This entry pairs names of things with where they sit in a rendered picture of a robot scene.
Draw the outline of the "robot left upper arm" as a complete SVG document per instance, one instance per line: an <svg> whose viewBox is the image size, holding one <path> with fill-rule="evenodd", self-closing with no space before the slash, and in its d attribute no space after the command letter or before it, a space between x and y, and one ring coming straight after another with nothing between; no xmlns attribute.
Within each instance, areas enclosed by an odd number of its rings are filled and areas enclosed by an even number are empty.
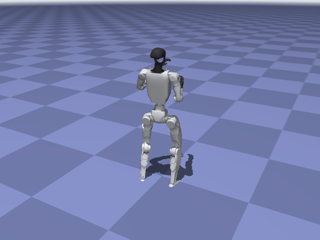
<svg viewBox="0 0 320 240"><path fill-rule="evenodd" d="M146 85L144 84L145 80L146 80L146 72L147 72L148 69L145 69L143 68L139 75L138 75L138 79L137 79L137 85L136 87L139 89L139 90L144 90L146 88Z"/></svg>

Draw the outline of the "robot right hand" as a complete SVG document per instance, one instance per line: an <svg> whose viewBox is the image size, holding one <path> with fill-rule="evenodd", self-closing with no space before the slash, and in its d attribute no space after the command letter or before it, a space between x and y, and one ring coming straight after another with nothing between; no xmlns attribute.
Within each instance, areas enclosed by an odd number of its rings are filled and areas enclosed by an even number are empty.
<svg viewBox="0 0 320 240"><path fill-rule="evenodd" d="M183 76L180 75L180 86L181 86L181 89L183 89L183 84L184 84L184 78Z"/></svg>

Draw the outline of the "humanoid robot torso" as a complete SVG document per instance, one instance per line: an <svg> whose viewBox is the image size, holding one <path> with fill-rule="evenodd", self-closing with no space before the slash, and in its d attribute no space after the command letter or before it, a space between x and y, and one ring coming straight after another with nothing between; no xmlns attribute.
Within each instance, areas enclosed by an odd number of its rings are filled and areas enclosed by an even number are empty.
<svg viewBox="0 0 320 240"><path fill-rule="evenodd" d="M156 103L151 111L151 121L158 124L165 124L168 110L165 109L165 104L171 94L172 82L169 80L170 70L163 69L164 72L152 73L149 68L145 74L147 94L152 103Z"/></svg>

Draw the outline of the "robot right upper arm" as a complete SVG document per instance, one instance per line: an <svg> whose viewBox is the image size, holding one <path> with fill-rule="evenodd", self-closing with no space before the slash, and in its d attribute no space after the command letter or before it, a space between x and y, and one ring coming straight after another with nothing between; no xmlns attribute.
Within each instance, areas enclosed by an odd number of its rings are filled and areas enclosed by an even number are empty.
<svg viewBox="0 0 320 240"><path fill-rule="evenodd" d="M172 82L173 90L175 93L174 101L182 102L180 75L176 72L169 72L168 77L169 80Z"/></svg>

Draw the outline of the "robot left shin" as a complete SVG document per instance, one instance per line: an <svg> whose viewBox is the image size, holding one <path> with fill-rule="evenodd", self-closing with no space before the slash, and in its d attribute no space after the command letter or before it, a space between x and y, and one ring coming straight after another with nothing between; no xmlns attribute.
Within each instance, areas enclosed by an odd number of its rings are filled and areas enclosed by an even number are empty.
<svg viewBox="0 0 320 240"><path fill-rule="evenodd" d="M149 159L149 152L144 152L144 143L142 143L142 149L141 149L141 179L142 177L144 177L145 179L145 175L146 175L146 168L148 165L148 159Z"/></svg>

